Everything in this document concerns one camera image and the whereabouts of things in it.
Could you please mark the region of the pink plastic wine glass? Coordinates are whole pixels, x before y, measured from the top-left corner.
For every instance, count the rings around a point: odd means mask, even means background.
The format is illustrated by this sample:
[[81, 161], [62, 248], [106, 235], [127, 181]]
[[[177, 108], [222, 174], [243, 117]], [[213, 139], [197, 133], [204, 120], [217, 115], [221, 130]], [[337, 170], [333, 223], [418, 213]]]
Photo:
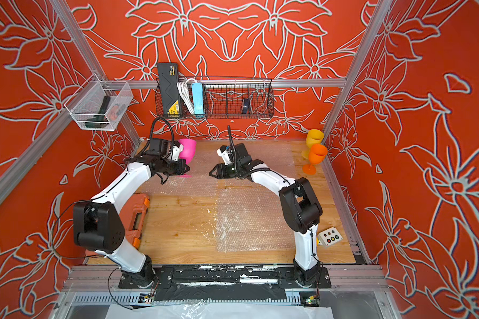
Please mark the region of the pink plastic wine glass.
[[186, 165], [189, 166], [196, 153], [196, 141], [188, 138], [179, 140], [182, 151], [179, 154], [179, 158], [186, 161]]

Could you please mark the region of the bubble pink glass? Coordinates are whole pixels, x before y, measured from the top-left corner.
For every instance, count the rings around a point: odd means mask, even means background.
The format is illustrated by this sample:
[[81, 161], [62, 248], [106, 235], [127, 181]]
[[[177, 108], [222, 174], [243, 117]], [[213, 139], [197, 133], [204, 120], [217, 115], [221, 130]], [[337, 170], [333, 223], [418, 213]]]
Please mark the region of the bubble pink glass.
[[137, 192], [149, 195], [214, 196], [218, 192], [218, 180], [210, 177], [209, 172], [220, 161], [214, 152], [197, 152], [186, 175], [170, 176], [164, 185], [155, 176], [143, 183]]

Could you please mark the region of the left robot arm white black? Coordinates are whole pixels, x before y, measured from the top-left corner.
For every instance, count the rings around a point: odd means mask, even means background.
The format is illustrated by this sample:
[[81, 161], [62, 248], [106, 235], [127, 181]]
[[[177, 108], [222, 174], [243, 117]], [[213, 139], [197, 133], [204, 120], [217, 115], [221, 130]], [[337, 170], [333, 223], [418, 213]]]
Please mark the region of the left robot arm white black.
[[110, 259], [137, 288], [153, 285], [152, 260], [126, 239], [120, 212], [134, 192], [151, 177], [167, 178], [189, 172], [183, 155], [187, 150], [182, 141], [151, 138], [129, 159], [125, 171], [109, 186], [73, 207], [75, 244]]

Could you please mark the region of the clear bubble wrap sheet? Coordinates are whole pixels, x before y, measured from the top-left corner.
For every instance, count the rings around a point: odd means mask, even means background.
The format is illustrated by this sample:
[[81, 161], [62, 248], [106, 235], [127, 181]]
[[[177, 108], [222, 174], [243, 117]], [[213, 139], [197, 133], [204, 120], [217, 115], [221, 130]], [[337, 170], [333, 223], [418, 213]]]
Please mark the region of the clear bubble wrap sheet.
[[269, 146], [263, 142], [243, 144], [251, 158], [253, 160], [260, 159], [263, 164], [256, 166], [251, 171], [251, 179], [238, 180], [256, 183], [274, 194], [279, 194], [282, 188], [295, 182], [295, 166], [289, 146], [282, 146], [279, 150], [277, 147]]

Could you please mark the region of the orange plastic wine glass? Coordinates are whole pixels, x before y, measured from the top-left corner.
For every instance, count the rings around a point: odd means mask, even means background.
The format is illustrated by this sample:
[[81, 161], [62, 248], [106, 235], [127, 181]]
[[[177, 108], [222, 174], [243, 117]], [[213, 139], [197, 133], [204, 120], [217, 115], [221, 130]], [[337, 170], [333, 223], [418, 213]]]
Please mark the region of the orange plastic wine glass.
[[316, 165], [322, 163], [328, 154], [328, 149], [322, 144], [314, 144], [308, 154], [309, 163], [302, 167], [302, 170], [307, 175], [316, 174]]

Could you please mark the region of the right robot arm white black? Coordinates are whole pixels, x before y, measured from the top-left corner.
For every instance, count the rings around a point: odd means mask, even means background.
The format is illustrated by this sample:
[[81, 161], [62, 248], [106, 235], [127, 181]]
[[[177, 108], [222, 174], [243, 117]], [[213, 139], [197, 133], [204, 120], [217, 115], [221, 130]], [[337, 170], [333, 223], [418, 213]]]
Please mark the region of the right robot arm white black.
[[216, 179], [247, 179], [279, 197], [283, 218], [294, 231], [294, 276], [303, 288], [317, 284], [321, 266], [317, 256], [317, 229], [323, 209], [306, 178], [289, 178], [253, 159], [243, 143], [230, 142], [217, 150], [222, 163], [214, 166], [209, 176]]

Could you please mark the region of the bubble orange glass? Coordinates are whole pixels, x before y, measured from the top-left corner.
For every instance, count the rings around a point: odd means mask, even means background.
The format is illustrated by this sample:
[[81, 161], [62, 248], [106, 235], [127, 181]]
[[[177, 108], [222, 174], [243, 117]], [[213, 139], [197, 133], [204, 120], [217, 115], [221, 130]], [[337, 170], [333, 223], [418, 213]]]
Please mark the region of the bubble orange glass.
[[262, 186], [222, 190], [215, 234], [217, 250], [225, 253], [295, 248], [278, 196]]

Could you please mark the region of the yellow plastic wine glass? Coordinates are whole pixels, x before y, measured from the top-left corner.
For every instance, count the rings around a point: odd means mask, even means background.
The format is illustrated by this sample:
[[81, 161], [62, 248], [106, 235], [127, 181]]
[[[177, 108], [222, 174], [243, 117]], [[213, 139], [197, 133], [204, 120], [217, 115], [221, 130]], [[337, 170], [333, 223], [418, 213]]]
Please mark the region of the yellow plastic wine glass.
[[315, 144], [322, 143], [323, 138], [324, 138], [324, 133], [321, 130], [311, 129], [310, 131], [308, 131], [307, 137], [305, 140], [307, 148], [302, 151], [302, 156], [304, 159], [308, 158], [311, 147]]

